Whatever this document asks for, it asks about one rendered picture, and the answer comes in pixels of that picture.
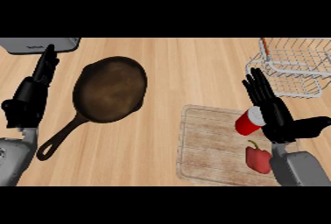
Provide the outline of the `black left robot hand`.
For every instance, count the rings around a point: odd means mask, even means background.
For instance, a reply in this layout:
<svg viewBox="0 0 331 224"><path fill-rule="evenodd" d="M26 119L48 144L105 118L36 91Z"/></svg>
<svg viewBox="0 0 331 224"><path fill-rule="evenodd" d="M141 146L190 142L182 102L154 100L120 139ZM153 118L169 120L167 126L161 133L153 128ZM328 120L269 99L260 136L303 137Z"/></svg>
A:
<svg viewBox="0 0 331 224"><path fill-rule="evenodd" d="M55 46L49 45L37 61L33 75L24 78L14 98L2 102L9 129L36 128L39 126L46 111L48 89L58 63Z"/></svg>

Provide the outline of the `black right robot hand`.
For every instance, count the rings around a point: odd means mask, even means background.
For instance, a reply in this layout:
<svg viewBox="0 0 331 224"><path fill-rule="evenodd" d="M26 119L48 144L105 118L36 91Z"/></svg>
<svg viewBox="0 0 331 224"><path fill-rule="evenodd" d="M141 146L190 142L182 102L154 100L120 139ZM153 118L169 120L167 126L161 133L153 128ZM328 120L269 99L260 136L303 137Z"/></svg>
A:
<svg viewBox="0 0 331 224"><path fill-rule="evenodd" d="M286 106L284 100L275 95L271 83L260 68L252 68L243 85L253 105L260 108L266 138L280 144L289 144L297 139L315 138L323 130L331 126L330 116L317 116L296 120Z"/></svg>

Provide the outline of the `red can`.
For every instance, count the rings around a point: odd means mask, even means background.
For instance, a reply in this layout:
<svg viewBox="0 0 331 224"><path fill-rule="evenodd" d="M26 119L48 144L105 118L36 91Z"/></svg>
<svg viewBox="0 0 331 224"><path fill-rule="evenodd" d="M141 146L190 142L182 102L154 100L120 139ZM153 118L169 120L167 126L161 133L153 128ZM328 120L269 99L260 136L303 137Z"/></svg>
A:
<svg viewBox="0 0 331 224"><path fill-rule="evenodd" d="M262 110L258 106L250 107L235 121L237 132L249 136L265 126Z"/></svg>

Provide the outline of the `pale wooden cutting board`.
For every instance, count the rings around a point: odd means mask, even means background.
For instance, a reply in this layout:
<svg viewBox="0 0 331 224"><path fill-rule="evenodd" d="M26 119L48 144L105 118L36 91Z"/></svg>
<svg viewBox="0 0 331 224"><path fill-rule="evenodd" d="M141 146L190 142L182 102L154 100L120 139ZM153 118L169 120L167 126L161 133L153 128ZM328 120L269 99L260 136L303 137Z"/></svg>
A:
<svg viewBox="0 0 331 224"><path fill-rule="evenodd" d="M275 175L260 174L246 164L246 148L272 143L258 130L243 136L234 124L241 110L187 105L181 112L176 174L181 180L207 186L280 186Z"/></svg>

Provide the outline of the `red bell pepper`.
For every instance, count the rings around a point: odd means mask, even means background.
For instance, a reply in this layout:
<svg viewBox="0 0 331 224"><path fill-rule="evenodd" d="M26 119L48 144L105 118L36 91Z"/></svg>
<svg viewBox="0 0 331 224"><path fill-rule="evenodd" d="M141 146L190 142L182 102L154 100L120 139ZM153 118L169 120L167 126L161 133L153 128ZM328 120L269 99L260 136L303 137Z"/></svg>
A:
<svg viewBox="0 0 331 224"><path fill-rule="evenodd" d="M259 173L268 174L272 170L269 160L272 154L259 148L258 143L250 140L253 146L246 147L246 164Z"/></svg>

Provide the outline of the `grey appliance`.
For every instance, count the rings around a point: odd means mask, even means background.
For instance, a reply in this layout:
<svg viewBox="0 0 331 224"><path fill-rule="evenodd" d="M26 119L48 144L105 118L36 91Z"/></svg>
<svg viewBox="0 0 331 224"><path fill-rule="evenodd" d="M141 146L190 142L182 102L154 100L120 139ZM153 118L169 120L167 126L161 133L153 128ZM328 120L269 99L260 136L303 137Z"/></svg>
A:
<svg viewBox="0 0 331 224"><path fill-rule="evenodd" d="M80 38L0 38L0 46L11 54L39 54L49 45L58 53L73 52L79 48Z"/></svg>

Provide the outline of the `dark cast iron skillet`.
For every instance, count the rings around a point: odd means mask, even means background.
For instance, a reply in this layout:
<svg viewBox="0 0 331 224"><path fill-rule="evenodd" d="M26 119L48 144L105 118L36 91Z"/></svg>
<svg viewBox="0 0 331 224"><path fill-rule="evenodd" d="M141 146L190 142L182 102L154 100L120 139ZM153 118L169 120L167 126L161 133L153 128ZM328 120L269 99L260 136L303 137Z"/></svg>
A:
<svg viewBox="0 0 331 224"><path fill-rule="evenodd" d="M114 123L136 112L144 104L148 75L141 63L125 56L108 57L82 71L73 91L77 111L73 121L39 147L36 157L48 160L83 123Z"/></svg>

